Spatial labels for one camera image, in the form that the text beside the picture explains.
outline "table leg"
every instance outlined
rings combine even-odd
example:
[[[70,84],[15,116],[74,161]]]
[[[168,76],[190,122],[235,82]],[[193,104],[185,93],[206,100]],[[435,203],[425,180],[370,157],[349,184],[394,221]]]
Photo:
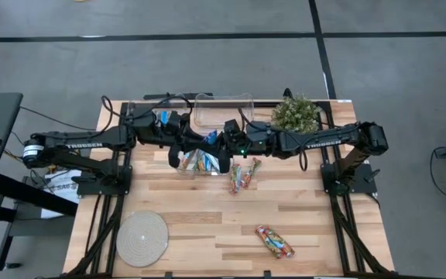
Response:
[[[0,195],[40,208],[75,216],[77,204],[0,174]]]

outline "colorful wrapper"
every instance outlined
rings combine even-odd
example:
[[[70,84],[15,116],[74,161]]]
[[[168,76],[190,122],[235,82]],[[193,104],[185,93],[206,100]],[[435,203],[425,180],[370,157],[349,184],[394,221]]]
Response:
[[[242,187],[248,188],[251,184],[251,179],[254,177],[254,174],[256,173],[257,169],[261,166],[261,160],[258,160],[257,158],[252,158],[252,167],[251,169],[244,175],[244,178],[242,179]]]
[[[279,249],[281,249],[283,255],[287,257],[293,257],[295,255],[295,251],[292,247],[275,231],[270,228],[264,230],[264,233],[268,236],[269,240]]]
[[[184,160],[182,161],[182,169],[186,170],[189,163],[192,161],[192,158],[195,156],[195,151],[190,151],[184,155]]]
[[[269,250],[271,250],[271,253],[273,253],[273,256],[275,256],[277,259],[281,259],[284,255],[283,251],[278,248],[273,241],[266,235],[267,228],[263,226],[259,226],[256,229],[256,235],[264,242],[264,245],[268,247]]]
[[[210,132],[205,138],[204,138],[204,141],[206,142],[206,143],[209,143],[209,144],[214,144],[214,143],[216,143],[216,137],[217,137],[217,132],[216,132],[216,130],[214,130],[214,131],[212,131],[212,132]]]
[[[199,171],[206,171],[206,162],[203,151],[199,151],[200,156],[197,158],[197,169]]]
[[[205,170],[206,171],[211,171],[211,162],[210,162],[210,160],[208,159],[208,157],[207,156],[205,156],[204,155],[204,164],[205,164]]]
[[[209,161],[211,162],[211,165],[213,165],[213,168],[216,171],[220,171],[220,164],[218,163],[218,159],[214,158],[212,155],[206,153],[206,158],[209,159]]]
[[[237,194],[240,189],[240,165],[234,164],[232,166],[232,177],[230,180],[230,194]]]
[[[199,161],[199,158],[201,158],[201,152],[200,150],[196,150],[195,151],[195,164],[192,167],[193,171],[198,171],[199,170],[199,164],[197,163]]]

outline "white round mat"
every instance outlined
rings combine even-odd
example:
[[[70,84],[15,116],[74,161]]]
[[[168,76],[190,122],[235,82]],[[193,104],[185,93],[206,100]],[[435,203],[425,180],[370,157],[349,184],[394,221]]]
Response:
[[[118,255],[133,267],[154,264],[167,247],[168,227],[155,212],[134,212],[123,222],[116,238]]]

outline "logo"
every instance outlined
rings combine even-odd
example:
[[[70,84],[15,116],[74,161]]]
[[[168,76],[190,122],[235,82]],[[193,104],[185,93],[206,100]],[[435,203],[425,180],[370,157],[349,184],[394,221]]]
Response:
[[[332,146],[332,145],[340,144],[340,143],[341,143],[340,140],[335,140],[332,142],[316,143],[316,144],[307,145],[307,148],[318,148],[318,147],[323,147],[323,146]]]
[[[102,147],[102,143],[80,143],[80,144],[67,144],[68,148],[94,148],[94,147]]]

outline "white paper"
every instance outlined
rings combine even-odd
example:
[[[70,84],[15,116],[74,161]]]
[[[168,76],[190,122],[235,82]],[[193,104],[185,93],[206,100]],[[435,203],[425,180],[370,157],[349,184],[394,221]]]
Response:
[[[81,170],[61,170],[54,174],[46,174],[44,178],[50,179],[51,181],[47,183],[49,186],[44,188],[44,191],[50,193],[50,189],[58,197],[65,198],[70,202],[78,203],[77,187],[78,184],[71,180],[72,177],[77,177],[82,174]],[[44,209],[40,213],[40,218],[49,219],[62,216],[63,214],[58,212],[53,212]]]

